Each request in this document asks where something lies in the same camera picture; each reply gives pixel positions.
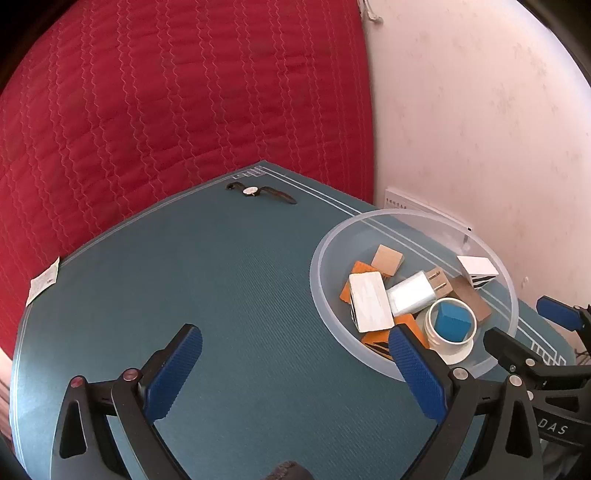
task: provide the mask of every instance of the white cup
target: white cup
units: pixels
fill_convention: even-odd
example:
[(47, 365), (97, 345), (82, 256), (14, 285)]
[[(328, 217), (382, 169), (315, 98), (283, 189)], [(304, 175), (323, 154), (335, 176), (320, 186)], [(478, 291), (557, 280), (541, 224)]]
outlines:
[[(471, 326), (466, 337), (461, 342), (450, 342), (441, 337), (433, 326), (434, 318), (433, 313), (436, 312), (436, 308), (440, 303), (447, 302), (453, 303), (466, 309), (470, 313)], [(425, 336), (429, 342), (431, 350), (435, 350), (443, 361), (447, 365), (454, 365), (464, 360), (474, 347), (474, 336), (476, 335), (476, 316), (472, 309), (461, 300), (453, 299), (450, 297), (443, 297), (435, 301), (430, 307), (422, 310), (417, 316), (417, 325), (423, 329)]]

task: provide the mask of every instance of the fabric tag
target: fabric tag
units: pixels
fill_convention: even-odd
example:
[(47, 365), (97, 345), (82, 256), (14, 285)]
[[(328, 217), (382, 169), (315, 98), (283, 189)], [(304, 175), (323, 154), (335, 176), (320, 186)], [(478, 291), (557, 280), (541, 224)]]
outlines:
[(25, 306), (29, 306), (29, 304), (37, 298), (37, 296), (45, 290), (47, 287), (52, 286), (57, 280), (57, 269), (60, 265), (60, 257), (57, 257), (57, 260), (53, 262), (50, 267), (45, 270), (41, 275), (31, 280), (31, 288), (29, 288), (29, 297), (27, 298), (27, 303)]

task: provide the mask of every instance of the red bedspread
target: red bedspread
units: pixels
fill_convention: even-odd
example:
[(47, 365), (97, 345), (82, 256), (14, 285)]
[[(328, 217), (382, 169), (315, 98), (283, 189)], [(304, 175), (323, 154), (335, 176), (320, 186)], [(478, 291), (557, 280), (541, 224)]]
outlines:
[(355, 0), (80, 0), (0, 103), (9, 355), (32, 277), (180, 190), (266, 159), (372, 200)]

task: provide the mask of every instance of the plastic bowl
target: plastic bowl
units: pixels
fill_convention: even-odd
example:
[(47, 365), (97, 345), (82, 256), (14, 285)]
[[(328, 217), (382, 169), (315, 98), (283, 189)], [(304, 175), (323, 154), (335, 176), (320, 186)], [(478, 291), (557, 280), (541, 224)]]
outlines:
[(371, 263), (380, 244), (404, 254), (404, 261), (387, 282), (387, 288), (419, 270), (428, 271), (435, 266), (441, 267), (448, 278), (461, 275), (457, 255), (490, 259), (499, 275), (479, 293), (490, 305), (492, 315), (478, 327), (470, 355), (454, 367), (466, 368), (474, 377), (493, 368), (496, 359), (484, 348), (484, 332), (499, 327), (515, 336), (517, 331), (518, 300), (509, 273), (490, 247), (465, 227), (414, 210), (362, 213), (335, 226), (318, 244), (310, 266), (310, 288), (322, 321), (337, 341), (367, 366), (404, 381), (396, 363), (361, 343), (362, 334), (353, 324), (350, 306), (339, 298), (355, 261)]

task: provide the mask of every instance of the power strip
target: power strip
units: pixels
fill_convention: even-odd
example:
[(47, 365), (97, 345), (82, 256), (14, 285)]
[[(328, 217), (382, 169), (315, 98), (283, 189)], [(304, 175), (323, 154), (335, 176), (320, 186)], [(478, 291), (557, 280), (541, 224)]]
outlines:
[(419, 210), (420, 212), (427, 212), (433, 213), (435, 215), (440, 215), (442, 217), (447, 218), (448, 220), (452, 220), (458, 223), (460, 226), (464, 227), (469, 232), (472, 231), (472, 227), (463, 220), (459, 220), (456, 217), (448, 215), (447, 213), (442, 212), (426, 203), (421, 202), (420, 200), (413, 199), (409, 197), (406, 193), (394, 188), (388, 187), (386, 189), (384, 195), (384, 208), (402, 208), (402, 209), (410, 209), (410, 210)]

